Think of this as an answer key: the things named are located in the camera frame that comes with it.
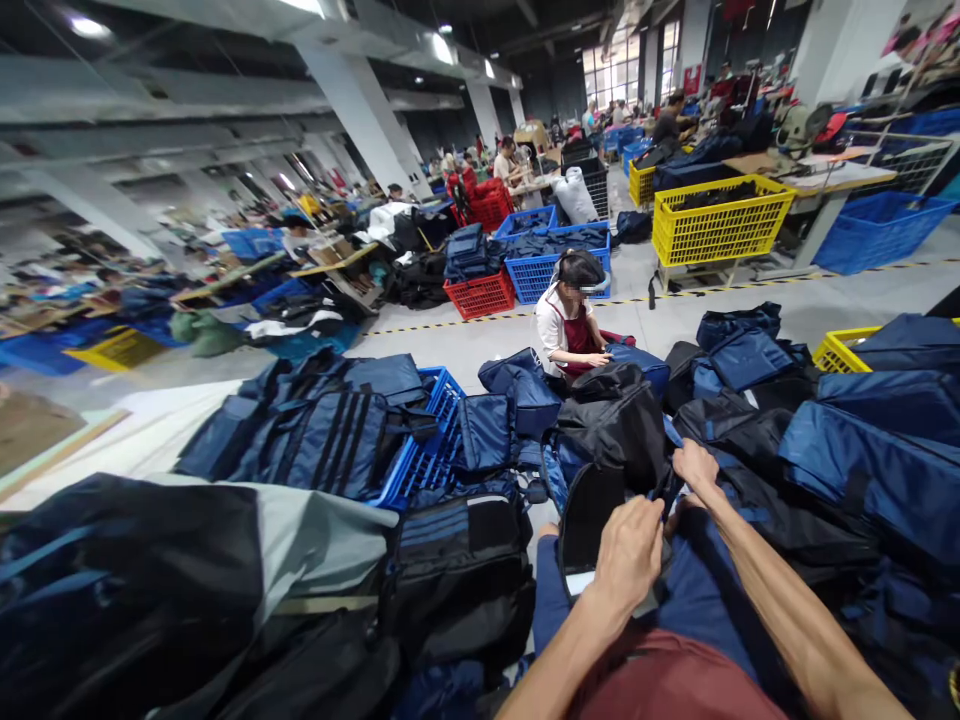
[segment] yellow plastic crate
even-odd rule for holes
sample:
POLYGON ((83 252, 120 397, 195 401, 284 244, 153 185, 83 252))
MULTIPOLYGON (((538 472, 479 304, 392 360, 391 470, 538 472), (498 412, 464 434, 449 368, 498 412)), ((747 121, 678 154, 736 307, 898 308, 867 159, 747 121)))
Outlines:
POLYGON ((653 202, 653 173, 656 168, 637 170, 630 166, 630 198, 637 207, 653 202))
POLYGON ((109 334, 111 337, 93 347, 64 350, 63 354, 107 372, 126 372, 166 350, 155 340, 124 325, 118 325, 109 334))
POLYGON ((654 201, 653 246, 665 267, 765 255, 773 247, 795 190, 760 175, 701 183, 658 192, 654 201), (672 208, 706 190, 728 190, 754 182, 758 197, 696 210, 672 208))
MULTIPOLYGON (((953 324, 960 327, 960 318, 954 318, 953 324)), ((834 330, 828 332, 820 347, 813 354, 814 364, 824 372, 855 373, 873 372, 853 352, 853 348, 877 332, 879 327, 854 328, 853 330, 834 330)))

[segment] woman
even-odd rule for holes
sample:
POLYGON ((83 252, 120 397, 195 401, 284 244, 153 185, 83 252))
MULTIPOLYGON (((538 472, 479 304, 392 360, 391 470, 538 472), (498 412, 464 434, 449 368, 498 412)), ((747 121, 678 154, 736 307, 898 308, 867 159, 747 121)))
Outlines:
POLYGON ((597 325, 589 295, 602 292, 610 277, 600 261, 586 250, 568 249, 557 261, 550 287, 537 301, 537 333, 550 361, 547 372, 573 380, 610 361, 603 349, 620 342, 597 325))

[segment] red plastic crate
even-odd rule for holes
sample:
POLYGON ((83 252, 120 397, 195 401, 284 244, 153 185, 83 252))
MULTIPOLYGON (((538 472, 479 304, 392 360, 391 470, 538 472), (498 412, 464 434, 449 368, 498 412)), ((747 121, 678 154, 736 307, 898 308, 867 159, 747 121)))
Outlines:
POLYGON ((490 315, 501 310, 511 310, 517 301, 516 291, 504 266, 499 273, 487 278, 467 280, 465 283, 443 284, 450 300, 464 320, 490 315))

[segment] wire rack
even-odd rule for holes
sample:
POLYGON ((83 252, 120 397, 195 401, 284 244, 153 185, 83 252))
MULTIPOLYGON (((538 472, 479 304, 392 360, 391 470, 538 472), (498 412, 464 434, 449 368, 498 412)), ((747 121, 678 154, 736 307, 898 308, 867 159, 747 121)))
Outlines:
POLYGON ((874 195, 885 190, 922 195, 958 147, 955 140, 928 135, 883 135, 859 130, 849 135, 850 145, 880 148, 876 153, 857 158, 854 162, 897 172, 896 179, 891 182, 856 191, 851 194, 852 197, 874 195))

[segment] window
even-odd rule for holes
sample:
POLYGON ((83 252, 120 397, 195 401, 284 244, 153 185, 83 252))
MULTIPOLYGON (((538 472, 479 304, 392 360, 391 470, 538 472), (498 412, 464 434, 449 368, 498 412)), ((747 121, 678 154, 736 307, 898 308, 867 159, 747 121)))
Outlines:
POLYGON ((674 20, 663 26, 663 75, 660 77, 660 104, 666 102, 670 93, 677 89, 677 57, 680 51, 680 21, 674 20))
POLYGON ((596 100, 605 110, 610 101, 626 100, 627 108, 637 105, 640 76, 640 35, 627 37, 626 30, 618 30, 610 40, 605 56, 604 48, 583 51, 583 78, 587 101, 596 100))

